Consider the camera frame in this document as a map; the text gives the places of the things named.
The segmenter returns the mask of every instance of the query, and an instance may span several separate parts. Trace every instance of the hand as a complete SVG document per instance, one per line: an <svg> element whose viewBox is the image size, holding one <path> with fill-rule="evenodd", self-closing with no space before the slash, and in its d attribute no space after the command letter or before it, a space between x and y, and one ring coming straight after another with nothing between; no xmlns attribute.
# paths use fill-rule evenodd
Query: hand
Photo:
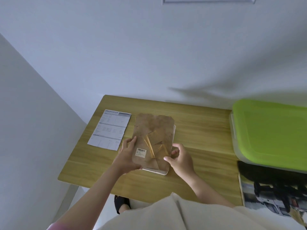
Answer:
<svg viewBox="0 0 307 230"><path fill-rule="evenodd" d="M125 139L122 142L122 148L119 150L118 155L114 159L112 166L120 171L120 174L127 174L132 170L138 170L141 168L132 162L132 150L136 142L136 136L133 139Z"/></svg>
<svg viewBox="0 0 307 230"><path fill-rule="evenodd" d="M172 151L172 155L179 153L179 156L176 158L164 157L171 167L173 167L175 173L181 177L183 180L189 179L191 176L196 175L193 166L193 160L190 154L185 150L184 146L181 143L173 143L174 147L178 147Z"/></svg>

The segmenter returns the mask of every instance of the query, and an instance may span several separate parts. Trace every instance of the table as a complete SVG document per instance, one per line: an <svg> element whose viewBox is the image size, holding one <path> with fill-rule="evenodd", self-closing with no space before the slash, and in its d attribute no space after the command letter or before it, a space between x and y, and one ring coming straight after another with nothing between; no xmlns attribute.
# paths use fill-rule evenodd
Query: table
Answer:
<svg viewBox="0 0 307 230"><path fill-rule="evenodd" d="M105 95L63 167L58 180L91 187L111 165L117 151L88 145L105 109L131 113L123 139L131 138L139 113L171 116L175 120L174 143L191 154L196 173L226 199L242 205L237 157L232 148L230 110ZM153 203L172 192L198 201L192 189L170 168L166 176L137 170L119 178L111 193Z"/></svg>

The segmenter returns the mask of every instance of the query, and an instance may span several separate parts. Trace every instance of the white sticker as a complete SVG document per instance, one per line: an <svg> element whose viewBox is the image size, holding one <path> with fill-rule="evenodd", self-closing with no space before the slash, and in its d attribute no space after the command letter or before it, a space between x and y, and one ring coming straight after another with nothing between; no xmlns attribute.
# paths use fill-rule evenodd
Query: white sticker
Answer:
<svg viewBox="0 0 307 230"><path fill-rule="evenodd" d="M136 156L140 156L142 158L145 158L146 155L146 150L145 149L140 149L140 148L136 148Z"/></svg>

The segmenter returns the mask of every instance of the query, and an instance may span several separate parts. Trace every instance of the green plastic lid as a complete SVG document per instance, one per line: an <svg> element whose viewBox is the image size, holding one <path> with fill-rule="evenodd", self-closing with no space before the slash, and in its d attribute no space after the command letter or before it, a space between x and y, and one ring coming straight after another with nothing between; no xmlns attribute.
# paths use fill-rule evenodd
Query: green plastic lid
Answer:
<svg viewBox="0 0 307 230"><path fill-rule="evenodd" d="M307 171L307 108L243 99L233 105L233 115L248 160Z"/></svg>

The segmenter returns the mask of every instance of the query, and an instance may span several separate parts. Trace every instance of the wood grain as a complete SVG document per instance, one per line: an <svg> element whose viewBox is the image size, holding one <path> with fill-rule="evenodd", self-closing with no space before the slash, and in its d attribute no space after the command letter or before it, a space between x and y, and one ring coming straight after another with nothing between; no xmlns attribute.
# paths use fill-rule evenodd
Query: wood grain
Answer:
<svg viewBox="0 0 307 230"><path fill-rule="evenodd" d="M242 205L237 157L232 149L228 116L230 110L105 95L72 151L58 179L91 187L111 165L117 151L88 145L105 109L131 113L124 138L133 133L139 113L171 116L175 120L174 143L182 143L191 154L197 174L235 205ZM172 192L197 201L191 188L171 168L166 176L144 170L122 176L112 194L156 202Z"/></svg>

